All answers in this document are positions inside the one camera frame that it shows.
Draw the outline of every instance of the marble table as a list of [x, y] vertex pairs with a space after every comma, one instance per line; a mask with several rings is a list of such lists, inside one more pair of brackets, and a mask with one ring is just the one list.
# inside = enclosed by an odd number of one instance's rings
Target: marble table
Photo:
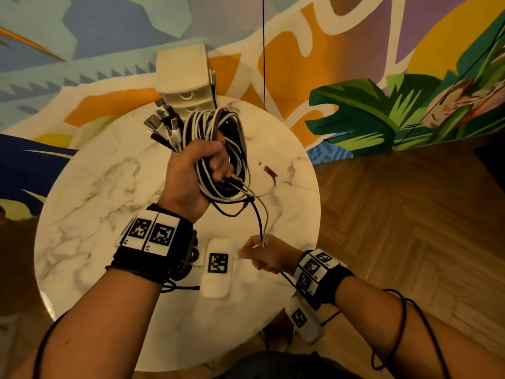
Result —
[[[218, 97], [218, 104], [236, 111], [243, 122], [250, 187], [256, 194], [268, 193], [263, 197], [270, 213], [267, 233], [297, 248], [314, 248], [321, 209], [306, 152], [287, 127], [262, 109], [229, 97]], [[85, 145], [47, 197], [35, 241], [35, 273], [53, 319], [100, 278], [121, 230], [161, 193], [170, 151], [147, 137], [142, 124], [154, 109], [152, 103], [124, 115]], [[278, 175], [275, 185], [265, 165]], [[238, 206], [224, 210], [234, 212]], [[264, 223], [261, 205], [259, 210]], [[199, 248], [211, 238], [229, 237], [238, 249], [259, 231], [250, 205], [237, 218], [210, 206], [195, 229]], [[194, 267], [180, 285], [198, 285], [201, 271]], [[136, 369], [177, 370], [216, 358], [267, 325], [293, 292], [280, 274], [257, 273], [250, 261], [236, 257], [225, 300], [205, 299], [198, 291], [161, 294]]]

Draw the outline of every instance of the wristband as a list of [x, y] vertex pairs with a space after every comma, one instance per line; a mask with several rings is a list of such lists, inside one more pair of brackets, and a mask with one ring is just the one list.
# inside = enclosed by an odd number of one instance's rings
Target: wristband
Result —
[[114, 259], [105, 269], [166, 283], [170, 272], [186, 270], [195, 244], [191, 222], [152, 204], [128, 223], [116, 242]]
[[354, 274], [347, 266], [321, 249], [304, 252], [294, 274], [296, 289], [315, 310], [321, 303], [335, 306], [337, 288], [348, 276]]

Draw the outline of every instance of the green leaf painting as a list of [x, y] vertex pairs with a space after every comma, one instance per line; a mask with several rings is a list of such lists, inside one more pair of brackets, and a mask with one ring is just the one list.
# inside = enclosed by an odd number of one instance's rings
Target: green leaf painting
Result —
[[505, 128], [505, 12], [443, 80], [424, 74], [395, 74], [382, 90], [358, 79], [311, 91], [309, 105], [338, 110], [306, 121], [315, 135], [354, 157], [490, 133]]

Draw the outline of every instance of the colorful wall mural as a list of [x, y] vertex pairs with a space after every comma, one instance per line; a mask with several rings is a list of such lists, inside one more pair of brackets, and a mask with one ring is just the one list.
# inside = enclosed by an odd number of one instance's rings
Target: colorful wall mural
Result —
[[75, 152], [158, 98], [156, 52], [173, 46], [205, 43], [218, 94], [264, 107], [314, 164], [499, 130], [504, 10], [505, 0], [0, 0], [0, 211], [38, 215]]

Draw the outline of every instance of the hand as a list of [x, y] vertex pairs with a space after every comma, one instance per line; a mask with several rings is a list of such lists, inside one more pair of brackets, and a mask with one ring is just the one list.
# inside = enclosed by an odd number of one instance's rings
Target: hand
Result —
[[195, 139], [180, 153], [173, 152], [167, 166], [167, 178], [158, 205], [195, 223], [205, 214], [209, 200], [201, 193], [194, 164], [203, 157], [212, 157], [212, 178], [220, 181], [233, 174], [233, 166], [224, 147], [225, 139], [218, 132], [217, 141]]
[[274, 235], [265, 235], [265, 247], [259, 235], [254, 235], [238, 251], [238, 256], [250, 259], [258, 270], [278, 274], [281, 271], [294, 275], [303, 251], [288, 245]]

